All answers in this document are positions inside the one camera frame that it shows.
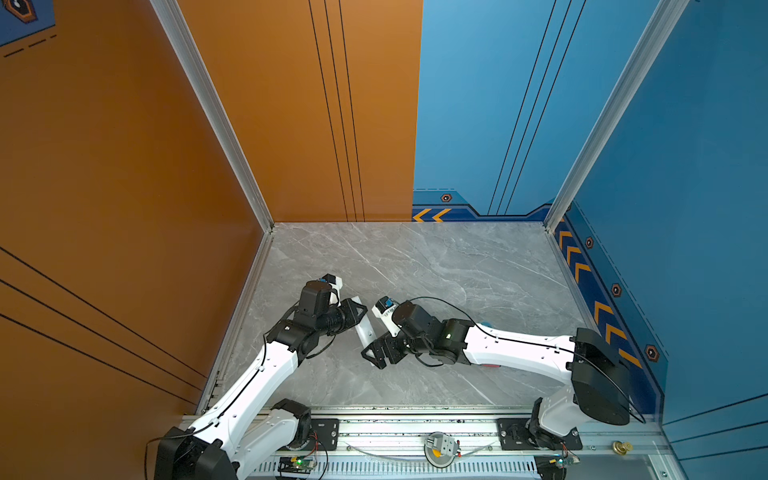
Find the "white remote control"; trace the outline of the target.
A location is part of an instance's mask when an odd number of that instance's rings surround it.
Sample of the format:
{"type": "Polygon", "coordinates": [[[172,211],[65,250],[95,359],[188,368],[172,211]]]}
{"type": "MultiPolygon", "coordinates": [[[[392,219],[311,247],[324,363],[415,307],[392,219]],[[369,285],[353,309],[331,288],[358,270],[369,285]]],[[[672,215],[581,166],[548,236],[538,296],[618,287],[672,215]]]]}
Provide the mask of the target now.
{"type": "MultiPolygon", "coordinates": [[[[363,304],[359,296],[352,297],[351,300],[356,300],[363,304]]],[[[360,323],[355,326],[355,331],[361,342],[362,349],[376,340],[375,332],[368,316],[368,308],[365,316],[360,316],[360,323]]]]}

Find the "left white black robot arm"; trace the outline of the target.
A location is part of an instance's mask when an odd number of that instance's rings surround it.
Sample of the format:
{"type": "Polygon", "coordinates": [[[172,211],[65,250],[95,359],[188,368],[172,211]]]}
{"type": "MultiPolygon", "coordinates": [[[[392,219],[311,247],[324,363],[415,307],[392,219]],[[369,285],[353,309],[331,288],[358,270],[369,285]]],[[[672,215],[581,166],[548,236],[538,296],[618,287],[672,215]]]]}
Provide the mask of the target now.
{"type": "Polygon", "coordinates": [[[246,479],[278,450],[313,443],[311,410],[289,399],[277,402],[260,423],[254,420],[277,388],[319,353],[321,337],[356,327],[367,309],[341,296],[343,281],[326,274],[307,282],[299,300],[265,334],[257,358],[217,403],[187,429],[171,428],[156,438],[153,479],[246,479]]]}

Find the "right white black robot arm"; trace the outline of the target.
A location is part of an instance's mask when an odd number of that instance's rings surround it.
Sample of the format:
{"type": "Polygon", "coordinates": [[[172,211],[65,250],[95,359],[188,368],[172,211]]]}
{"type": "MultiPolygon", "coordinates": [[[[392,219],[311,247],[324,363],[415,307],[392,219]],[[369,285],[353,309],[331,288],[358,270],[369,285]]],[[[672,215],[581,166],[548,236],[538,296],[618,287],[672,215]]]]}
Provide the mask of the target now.
{"type": "Polygon", "coordinates": [[[589,421],[625,426],[634,404],[627,363],[596,331],[538,336],[482,326],[463,314],[440,320],[412,300],[381,298],[373,308],[387,331],[364,345],[362,357],[378,369],[406,356],[431,358],[431,367],[491,365],[532,372],[560,383],[535,400],[525,424],[535,448],[559,449],[589,421]]]}

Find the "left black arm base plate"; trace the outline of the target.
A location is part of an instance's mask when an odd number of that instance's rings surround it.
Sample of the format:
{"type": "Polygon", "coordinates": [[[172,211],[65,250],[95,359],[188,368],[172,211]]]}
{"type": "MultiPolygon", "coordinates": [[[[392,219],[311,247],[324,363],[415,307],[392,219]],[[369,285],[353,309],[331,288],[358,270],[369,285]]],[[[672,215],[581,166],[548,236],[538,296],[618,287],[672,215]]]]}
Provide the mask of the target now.
{"type": "Polygon", "coordinates": [[[338,446],[340,420],[338,418],[312,418],[306,441],[300,447],[301,450],[312,450],[319,441],[329,452],[335,451],[338,446]]]}

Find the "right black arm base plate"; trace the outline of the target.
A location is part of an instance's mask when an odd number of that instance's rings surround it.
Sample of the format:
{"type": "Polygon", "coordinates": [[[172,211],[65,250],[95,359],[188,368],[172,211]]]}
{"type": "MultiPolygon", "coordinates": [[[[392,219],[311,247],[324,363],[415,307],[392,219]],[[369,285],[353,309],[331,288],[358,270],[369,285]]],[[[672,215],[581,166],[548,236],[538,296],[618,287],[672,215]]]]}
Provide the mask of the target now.
{"type": "Polygon", "coordinates": [[[554,436],[544,430],[533,434],[528,428],[528,419],[500,418],[496,420],[498,439],[504,451],[512,450],[561,450],[583,449],[581,437],[576,428],[564,437],[554,436]]]}

